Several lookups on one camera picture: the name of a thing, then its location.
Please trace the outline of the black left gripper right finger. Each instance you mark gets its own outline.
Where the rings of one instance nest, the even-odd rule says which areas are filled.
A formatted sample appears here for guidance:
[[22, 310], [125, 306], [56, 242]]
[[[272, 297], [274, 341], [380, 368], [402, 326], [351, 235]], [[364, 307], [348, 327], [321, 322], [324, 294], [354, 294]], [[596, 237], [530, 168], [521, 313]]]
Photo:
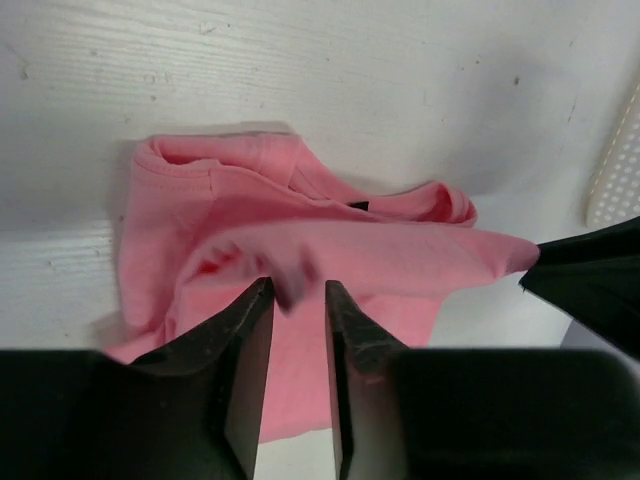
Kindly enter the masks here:
[[338, 479], [407, 474], [389, 362], [408, 349], [367, 316], [344, 285], [325, 284], [331, 421]]

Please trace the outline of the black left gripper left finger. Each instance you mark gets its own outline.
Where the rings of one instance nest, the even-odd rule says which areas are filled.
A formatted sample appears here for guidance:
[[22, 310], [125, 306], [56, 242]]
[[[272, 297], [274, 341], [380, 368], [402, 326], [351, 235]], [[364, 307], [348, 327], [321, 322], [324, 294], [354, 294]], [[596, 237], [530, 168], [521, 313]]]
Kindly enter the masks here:
[[261, 279], [228, 307], [120, 368], [105, 479], [250, 479], [272, 337]]

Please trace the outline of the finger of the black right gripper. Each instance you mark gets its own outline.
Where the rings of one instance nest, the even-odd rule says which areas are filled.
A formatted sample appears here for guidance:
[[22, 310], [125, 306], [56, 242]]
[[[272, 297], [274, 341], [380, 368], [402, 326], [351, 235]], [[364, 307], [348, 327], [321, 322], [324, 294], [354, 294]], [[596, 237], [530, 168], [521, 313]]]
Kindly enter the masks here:
[[521, 287], [620, 350], [639, 348], [639, 219], [539, 246]]

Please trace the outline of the white perforated plastic basket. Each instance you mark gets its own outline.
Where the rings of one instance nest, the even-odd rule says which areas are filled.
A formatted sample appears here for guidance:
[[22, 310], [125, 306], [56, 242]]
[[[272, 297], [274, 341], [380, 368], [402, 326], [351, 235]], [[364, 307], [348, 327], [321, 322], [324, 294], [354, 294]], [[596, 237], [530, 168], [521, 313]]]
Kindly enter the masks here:
[[590, 187], [586, 226], [597, 230], [639, 216], [639, 85], [626, 99]]

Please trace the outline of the pink t-shirt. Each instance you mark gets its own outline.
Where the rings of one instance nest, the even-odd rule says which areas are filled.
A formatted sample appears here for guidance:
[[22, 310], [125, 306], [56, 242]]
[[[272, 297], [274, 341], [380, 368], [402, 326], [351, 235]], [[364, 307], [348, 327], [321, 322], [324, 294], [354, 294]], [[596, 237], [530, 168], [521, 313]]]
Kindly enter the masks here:
[[294, 135], [161, 136], [131, 163], [119, 257], [129, 363], [226, 308], [260, 277], [276, 288], [260, 438], [331, 424], [324, 286], [341, 282], [402, 342], [426, 344], [444, 300], [531, 268], [532, 242], [479, 230], [462, 191], [430, 182], [372, 196]]

